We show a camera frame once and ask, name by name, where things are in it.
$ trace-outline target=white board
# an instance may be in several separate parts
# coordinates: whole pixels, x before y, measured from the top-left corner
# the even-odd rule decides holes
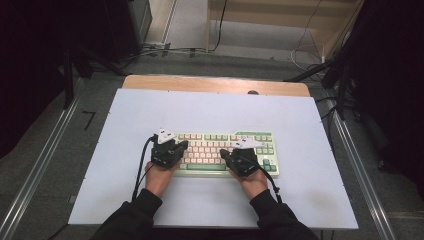
[[[358,228],[312,98],[132,89],[117,91],[69,224],[101,224],[131,200],[143,146],[160,127],[272,132],[280,168],[275,182],[298,219],[310,228]],[[156,226],[257,227],[233,178],[174,177],[162,199]]]

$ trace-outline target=wire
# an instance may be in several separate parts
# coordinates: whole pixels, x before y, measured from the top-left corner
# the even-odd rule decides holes
[[[215,52],[215,50],[218,48],[219,43],[221,42],[221,30],[222,30],[222,22],[224,20],[224,13],[225,13],[225,8],[227,7],[227,0],[225,0],[224,3],[224,8],[222,9],[222,14],[221,14],[221,21],[219,23],[219,32],[218,32],[218,42],[215,45],[215,48],[212,50],[212,52]]]
[[[146,173],[144,173],[143,178],[140,180],[141,169],[143,168],[144,155],[146,154],[147,146],[149,145],[150,142],[153,142],[156,138],[157,138],[157,135],[155,134],[154,136],[147,139],[146,143],[144,144],[143,152],[142,152],[141,158],[140,158],[140,165],[138,166],[137,180],[135,182],[134,191],[133,191],[133,195],[132,195],[132,198],[131,198],[132,201],[134,201],[137,198],[138,188],[140,187],[141,181],[143,180],[144,176],[146,175]]]
[[[145,56],[145,55],[150,55],[150,54],[154,54],[154,53],[158,53],[158,52],[193,53],[193,51],[194,52],[200,52],[200,53],[209,54],[208,52],[206,52],[206,49],[204,49],[204,48],[170,48],[170,49],[152,49],[152,50],[144,51],[144,52],[140,53],[139,55],[137,55],[137,57],[139,57],[139,56]]]
[[[146,176],[146,174],[150,171],[150,169],[152,169],[153,164],[146,170],[146,172],[143,174],[143,177],[141,177],[140,181],[138,182],[138,186],[140,186],[141,182],[143,181],[144,177]]]
[[[328,142],[330,143],[331,151],[333,152],[334,157],[336,157],[336,153],[334,150],[333,138],[331,137],[331,123],[333,122],[336,109],[336,107],[333,107],[332,110],[330,110],[330,116],[327,118]]]
[[[310,67],[318,66],[318,65],[320,65],[320,64],[316,64],[316,63],[315,63],[315,64],[311,64],[311,65],[309,65],[308,67],[306,67],[306,69],[309,71],[309,70],[310,70],[310,69],[309,69]],[[322,81],[322,77],[320,77],[318,74],[315,74],[315,76],[317,76],[319,80],[315,80],[315,79],[313,79],[313,78],[312,78],[312,76],[310,76],[309,78],[313,79],[314,81]]]
[[[337,99],[337,97],[325,97],[325,98],[315,100],[315,103],[319,103],[319,102],[322,102],[322,101],[325,101],[325,100],[336,100],[336,99]]]
[[[322,45],[322,52],[323,52],[323,54],[324,54],[324,44],[322,44],[322,43],[315,43],[315,44],[308,44],[308,45],[304,45],[304,46],[301,46],[301,47],[297,47],[296,49],[294,49],[291,53],[290,53],[290,59],[292,60],[292,62],[298,67],[298,68],[300,68],[300,69],[302,69],[302,70],[304,70],[304,71],[308,71],[308,69],[305,69],[305,68],[303,68],[303,67],[301,67],[301,66],[299,66],[299,64],[297,64],[296,63],[296,55],[295,55],[295,58],[293,58],[293,53],[295,53],[298,49],[300,49],[300,48],[304,48],[304,47],[310,47],[310,46],[317,46],[317,45]]]
[[[63,225],[59,230],[57,230],[52,236],[50,236],[47,240],[54,240],[59,233],[61,233],[63,230],[65,230],[65,228],[67,228],[69,226],[69,224],[65,224]]]
[[[302,35],[302,37],[301,37],[301,38],[300,38],[300,40],[299,40],[299,44],[297,45],[297,47],[298,47],[298,48],[299,48],[299,46],[300,46],[300,44],[301,44],[301,42],[302,42],[303,37],[305,37],[306,29],[308,29],[308,27],[309,27],[309,23],[311,22],[312,17],[313,17],[313,16],[315,15],[315,13],[317,12],[318,7],[319,7],[319,5],[321,4],[321,2],[322,2],[322,0],[319,0],[319,2],[318,2],[318,4],[317,4],[317,6],[315,7],[314,12],[313,12],[313,13],[312,13],[312,15],[309,17],[308,23],[306,24],[305,30],[303,31],[303,35]]]
[[[272,179],[271,175],[269,175],[269,173],[263,167],[261,167],[261,165],[259,165],[258,162],[252,161],[252,160],[245,158],[243,156],[240,156],[240,155],[237,155],[237,157],[240,158],[241,160],[248,161],[249,163],[251,163],[255,167],[257,167],[259,170],[261,170],[264,173],[265,177],[268,178],[268,180],[271,182],[272,188],[275,192],[275,196],[277,197],[277,202],[280,203],[280,204],[283,203],[283,200],[281,199],[281,196],[280,196],[280,193],[279,193],[280,188],[275,185],[274,180]]]

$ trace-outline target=green keyboard key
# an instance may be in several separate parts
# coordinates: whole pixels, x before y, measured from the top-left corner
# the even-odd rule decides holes
[[[225,171],[226,167],[223,164],[187,164],[187,170]]]

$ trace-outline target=retro keyboard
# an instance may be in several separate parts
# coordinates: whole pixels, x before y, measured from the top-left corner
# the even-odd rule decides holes
[[[274,136],[270,132],[235,133],[177,133],[177,142],[188,140],[189,146],[184,153],[176,176],[226,177],[231,176],[225,160],[219,154],[220,149],[232,151],[232,143],[250,137],[263,142],[264,146],[254,148],[261,165],[271,176],[278,176],[278,160]]]

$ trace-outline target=black cable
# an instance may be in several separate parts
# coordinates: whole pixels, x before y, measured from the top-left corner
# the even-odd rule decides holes
[[[150,49],[144,52],[141,52],[140,55],[138,56],[143,56],[143,55],[148,55],[148,54],[152,54],[152,53],[157,53],[157,52],[172,52],[172,51],[178,51],[178,52],[183,52],[183,51],[198,51],[198,52],[203,52],[203,53],[207,53],[205,48],[168,48],[168,49]]]
[[[219,43],[221,42],[221,29],[222,29],[222,22],[223,22],[223,20],[224,20],[224,13],[225,13],[225,8],[226,8],[226,7],[227,7],[227,0],[225,0],[224,8],[222,9],[221,21],[220,21],[220,23],[219,23],[218,42],[216,43],[215,48],[212,50],[212,52],[214,52],[214,51],[218,48]]]
[[[331,123],[333,122],[334,113],[336,112],[336,107],[333,107],[330,110],[330,116],[327,118],[327,129],[328,129],[328,142],[330,143],[331,151],[333,152],[334,157],[336,157],[336,153],[334,150],[333,138],[331,137]]]
[[[312,76],[316,73],[319,73],[319,72],[329,68],[332,64],[334,64],[334,61],[335,61],[334,59],[330,59],[330,60],[326,61],[325,63],[320,64],[320,65],[312,68],[311,70],[300,74],[299,76],[296,76],[294,78],[290,78],[290,79],[287,79],[287,80],[283,80],[283,81],[284,82],[300,82],[300,81],[304,80],[305,78],[307,78],[309,76]]]
[[[118,70],[120,70],[120,71],[122,71],[122,70],[124,70],[126,67],[128,67],[133,61],[134,61],[134,59],[135,58],[137,58],[138,56],[140,56],[140,55],[136,55],[136,56],[133,56],[133,57],[131,57],[131,58],[128,58],[128,62],[127,63],[125,63],[124,65],[122,65],[122,66],[117,66],[116,68],[118,69]],[[98,68],[98,67],[95,67],[95,66],[91,66],[91,68],[93,69],[93,71],[94,72],[109,72],[109,71],[111,71],[110,69],[107,69],[107,68]]]
[[[67,228],[69,226],[69,224],[65,224],[63,225],[59,230],[57,230],[57,232],[55,232],[51,237],[47,238],[47,240],[53,240],[55,239],[59,233],[61,233],[63,230],[65,230],[65,228]]]
[[[309,66],[306,67],[306,70],[309,71],[310,70],[309,69],[310,67],[312,67],[312,66],[318,66],[318,65],[320,65],[320,64],[317,64],[317,63],[311,64],[311,65],[309,65]],[[318,73],[316,73],[315,75],[318,77],[319,80],[313,79],[312,76],[310,76],[309,78],[312,79],[312,80],[314,80],[314,81],[321,81],[322,80],[322,77],[320,77]]]
[[[269,173],[265,169],[263,169],[261,167],[261,165],[259,165],[258,162],[252,161],[252,160],[245,158],[243,156],[240,156],[240,155],[237,155],[237,157],[244,160],[244,161],[248,161],[248,162],[252,163],[255,167],[257,167],[259,170],[261,170],[264,173],[265,177],[268,178],[268,180],[271,182],[272,188],[275,192],[275,196],[277,197],[277,202],[282,204],[283,200],[281,199],[281,196],[280,196],[280,193],[279,193],[280,188],[275,185],[274,179],[272,179],[271,175],[269,175]]]
[[[143,168],[144,155],[146,154],[147,146],[149,145],[150,142],[155,141],[156,138],[157,138],[157,135],[154,135],[154,136],[150,137],[149,139],[147,139],[146,143],[144,144],[143,152],[142,152],[141,158],[140,158],[140,165],[138,166],[137,180],[135,182],[135,187],[134,187],[134,191],[133,191],[132,198],[131,198],[132,201],[134,201],[137,198],[138,188],[140,187],[140,184],[141,184],[141,181],[140,181],[141,169]]]
[[[328,117],[328,115],[330,115],[331,112],[333,112],[334,110],[336,110],[336,106],[332,107],[330,109],[330,111],[328,111],[327,114],[325,114],[324,116],[321,117],[321,120],[323,120],[324,118]]]
[[[141,182],[143,181],[144,177],[146,176],[146,174],[150,171],[150,169],[152,169],[154,164],[152,164],[147,170],[146,172],[143,174],[143,176],[141,177],[140,181],[138,182],[138,186],[141,185]]]
[[[336,99],[337,99],[337,97],[325,97],[325,98],[315,100],[315,103],[319,103],[319,102],[322,102],[324,100],[336,100]]]

